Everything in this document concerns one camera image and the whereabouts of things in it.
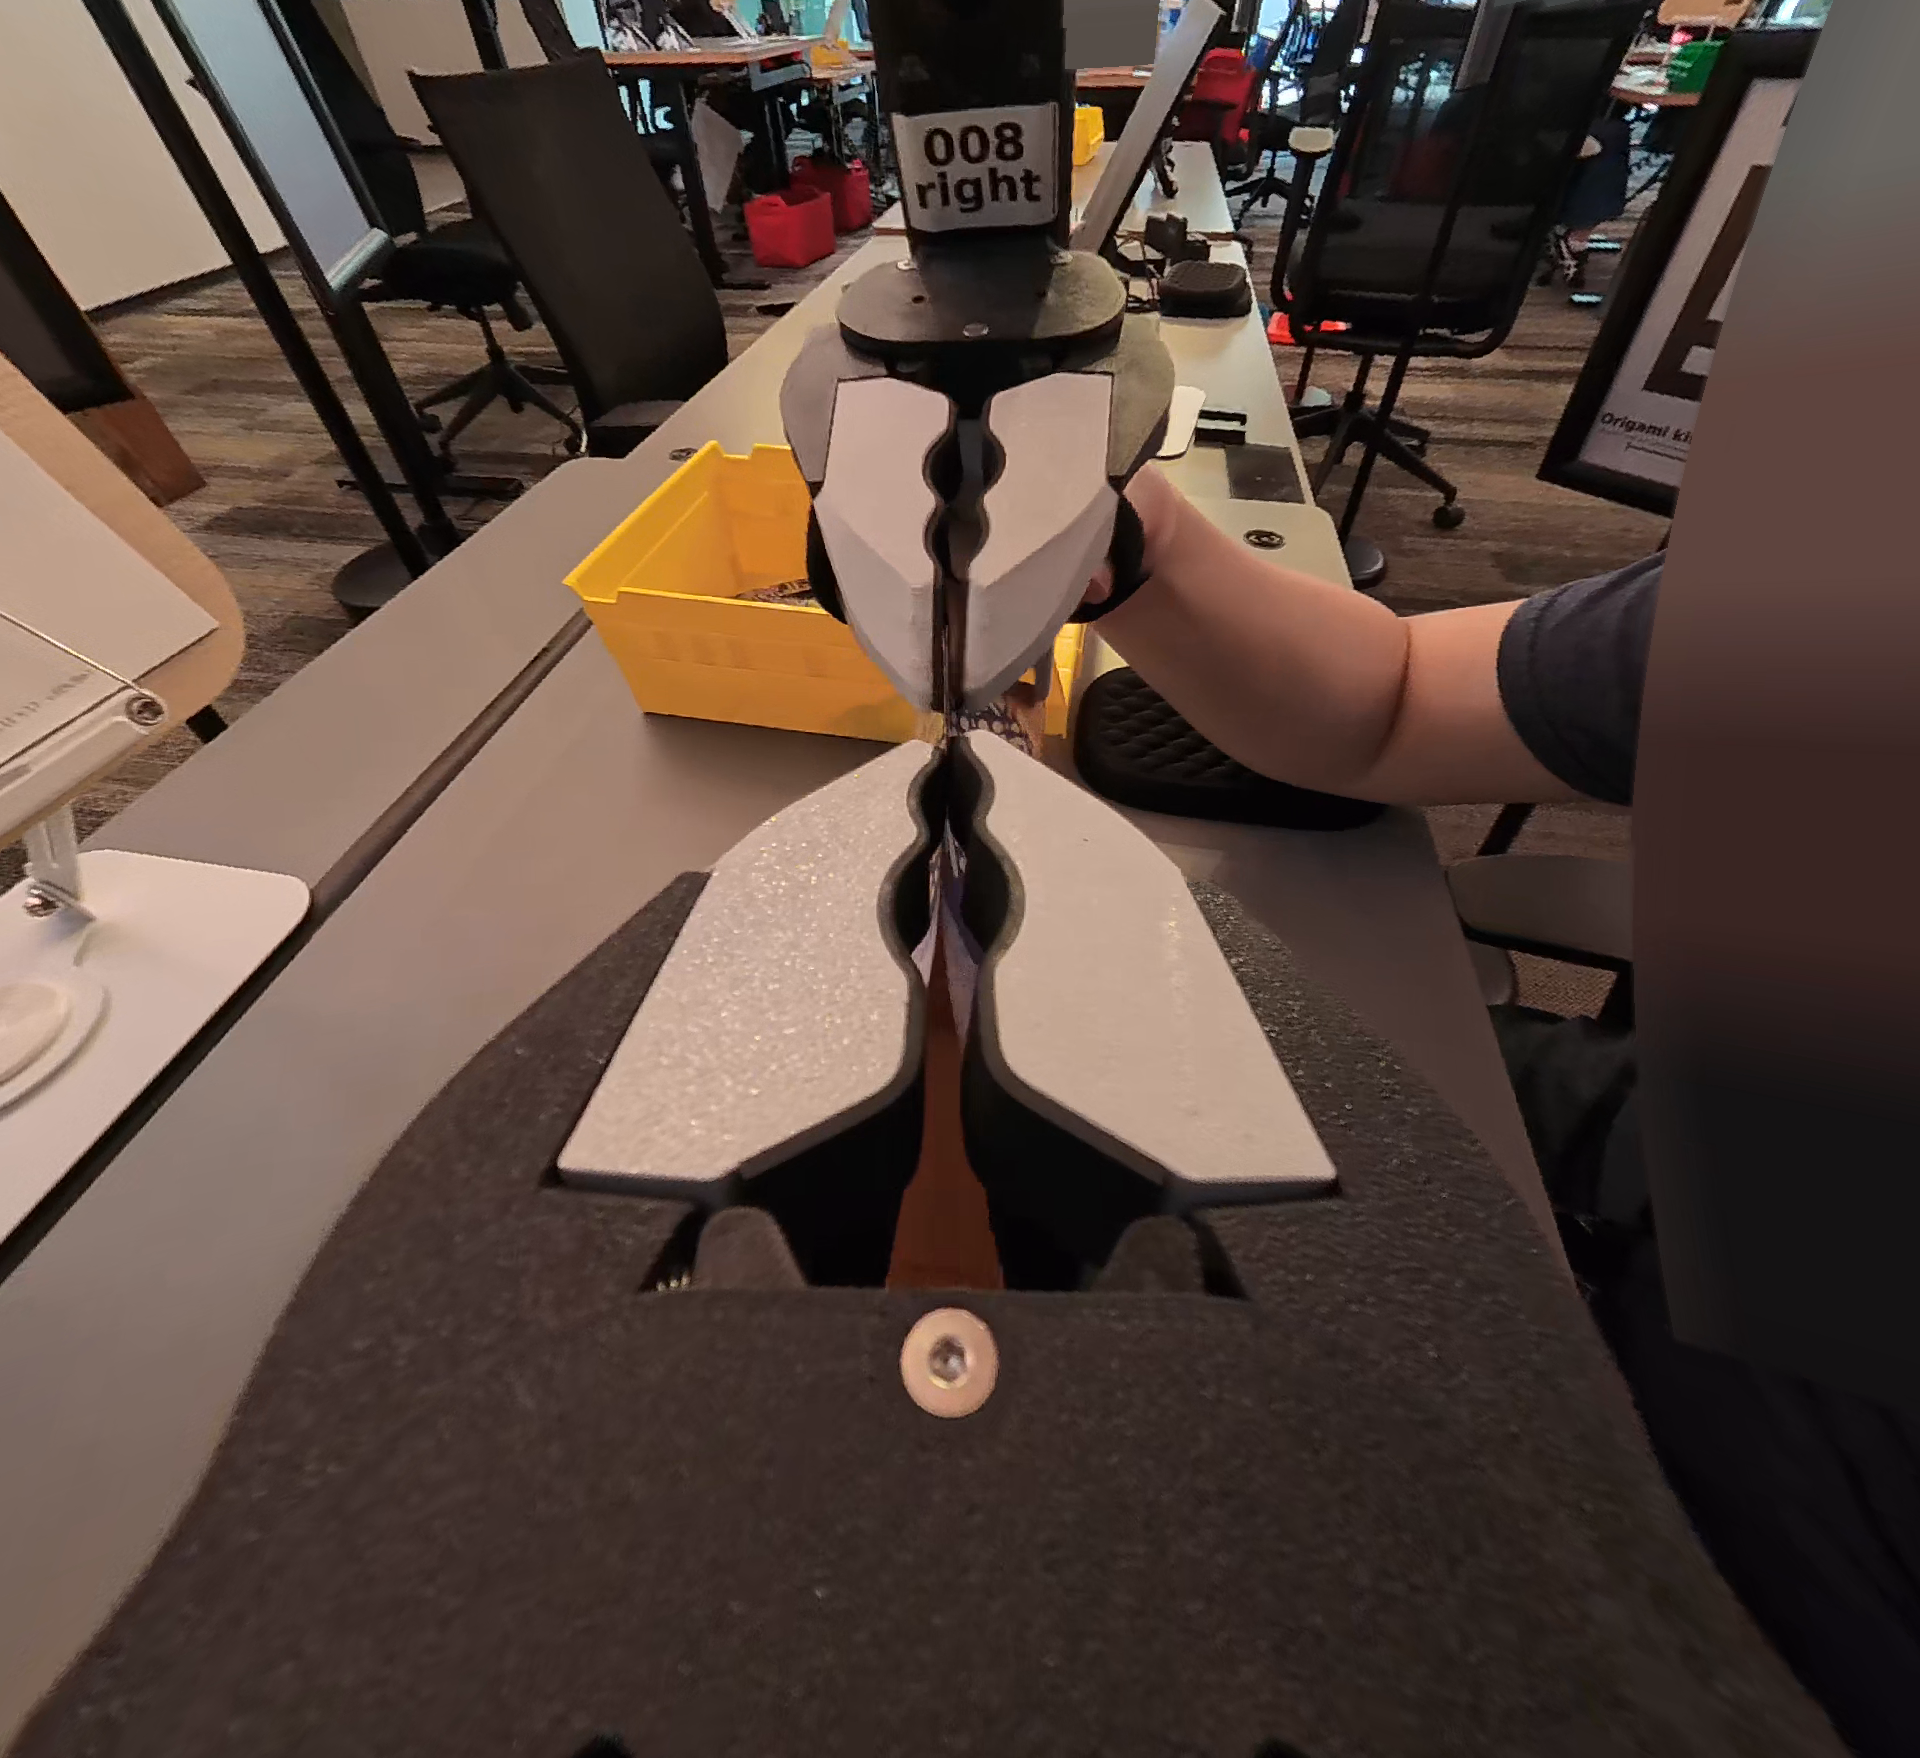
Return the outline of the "black swivel office chair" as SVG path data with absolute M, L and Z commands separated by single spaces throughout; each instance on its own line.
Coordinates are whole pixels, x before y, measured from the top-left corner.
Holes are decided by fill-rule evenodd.
M 569 375 L 516 361 L 495 331 L 495 321 L 533 331 L 534 316 L 511 256 L 483 219 L 454 219 L 401 238 L 381 270 L 362 285 L 359 296 L 366 304 L 404 302 L 454 312 L 481 331 L 483 364 L 414 401 L 421 432 L 445 458 L 495 403 L 516 415 L 541 412 L 564 427 L 569 445 L 580 439 L 578 421 L 549 396 L 551 389 L 574 389 Z

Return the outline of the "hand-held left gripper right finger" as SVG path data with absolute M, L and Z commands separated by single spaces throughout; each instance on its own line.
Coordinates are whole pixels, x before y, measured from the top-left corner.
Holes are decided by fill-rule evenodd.
M 1320 1201 L 1337 1174 L 1186 877 L 1005 738 L 950 741 L 977 954 L 960 1123 L 1010 1291 L 1079 1291 L 1144 1219 Z

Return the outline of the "rolling whiteboard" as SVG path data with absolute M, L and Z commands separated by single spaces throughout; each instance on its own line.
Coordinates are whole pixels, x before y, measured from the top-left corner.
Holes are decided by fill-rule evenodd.
M 371 412 L 415 501 L 417 520 L 405 519 L 396 485 L 349 423 L 345 403 L 295 322 L 273 273 L 253 243 L 247 219 L 213 172 L 198 133 L 185 124 L 172 84 L 160 77 L 154 55 L 122 0 L 84 0 L 97 20 L 135 97 L 173 156 L 197 202 L 219 234 L 234 223 L 229 256 L 242 275 L 258 273 L 255 304 L 301 382 L 303 392 L 335 437 L 349 479 L 367 499 L 404 565 L 417 573 L 450 551 L 461 532 L 445 503 L 450 460 L 428 443 L 398 373 L 378 342 L 362 300 L 362 285 L 381 270 L 401 238 L 428 225 L 409 154 L 398 154 L 398 229 L 381 215 L 371 188 L 349 154 L 296 34 L 286 20 L 271 24 L 267 0 L 149 0 L 175 43 L 187 77 L 200 91 L 238 161 L 269 205 L 299 263 L 321 318 L 334 333 L 349 373 Z

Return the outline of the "dark slanted board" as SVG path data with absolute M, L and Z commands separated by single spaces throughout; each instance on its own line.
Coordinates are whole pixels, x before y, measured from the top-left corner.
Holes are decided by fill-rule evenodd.
M 1215 0 L 1189 0 L 1176 29 L 1165 39 L 1124 135 L 1113 141 L 1084 215 L 1073 225 L 1070 247 L 1076 252 L 1099 255 L 1116 239 L 1222 19 Z

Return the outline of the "black high-back chair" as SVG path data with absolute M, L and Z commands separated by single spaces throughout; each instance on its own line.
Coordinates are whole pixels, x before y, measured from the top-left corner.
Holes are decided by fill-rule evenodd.
M 631 453 L 729 368 L 731 341 L 605 58 L 582 49 L 411 84 L 564 359 L 588 453 Z

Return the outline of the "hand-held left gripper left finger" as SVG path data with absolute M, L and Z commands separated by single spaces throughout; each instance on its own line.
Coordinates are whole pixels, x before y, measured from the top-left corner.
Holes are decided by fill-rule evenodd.
M 709 871 L 560 1150 L 574 1190 L 761 1209 L 806 1280 L 882 1289 L 925 1140 L 934 800 L 904 741 Z

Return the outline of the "white metal document stand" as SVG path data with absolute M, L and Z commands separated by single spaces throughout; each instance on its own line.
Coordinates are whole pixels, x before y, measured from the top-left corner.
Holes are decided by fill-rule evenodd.
M 74 800 L 168 705 L 70 659 L 5 707 L 3 1233 L 28 1224 L 301 927 L 305 881 L 79 845 Z

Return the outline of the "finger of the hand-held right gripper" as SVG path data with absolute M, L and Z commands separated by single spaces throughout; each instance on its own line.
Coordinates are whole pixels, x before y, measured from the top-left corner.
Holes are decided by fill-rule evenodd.
M 991 705 L 1051 653 L 1107 558 L 1111 389 L 1111 375 L 1054 373 L 996 393 L 982 412 L 999 464 L 972 511 L 953 709 Z
M 842 379 L 830 412 L 816 525 L 853 641 L 920 712 L 957 712 L 957 577 L 944 462 L 957 407 L 895 379 Z

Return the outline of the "black mesh office chair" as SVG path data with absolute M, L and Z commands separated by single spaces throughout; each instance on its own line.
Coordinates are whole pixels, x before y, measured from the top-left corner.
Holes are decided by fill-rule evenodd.
M 1437 496 L 1438 530 L 1464 520 L 1456 485 L 1428 462 L 1428 437 L 1398 418 L 1408 372 L 1477 361 L 1504 342 L 1639 19 L 1631 0 L 1529 0 L 1506 14 L 1475 74 L 1472 12 L 1380 3 L 1314 207 L 1298 190 L 1270 277 L 1304 373 L 1327 351 L 1354 356 L 1339 401 L 1295 405 L 1295 434 L 1327 439 L 1314 496 L 1360 452 L 1336 526 L 1360 588 L 1385 571 L 1356 530 L 1378 464 Z

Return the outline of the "black framed marker sign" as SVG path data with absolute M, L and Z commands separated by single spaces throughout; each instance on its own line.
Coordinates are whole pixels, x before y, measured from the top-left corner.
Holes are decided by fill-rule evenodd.
M 1740 33 L 1688 108 L 1603 300 L 1541 481 L 1671 519 L 1740 258 L 1822 29 Z

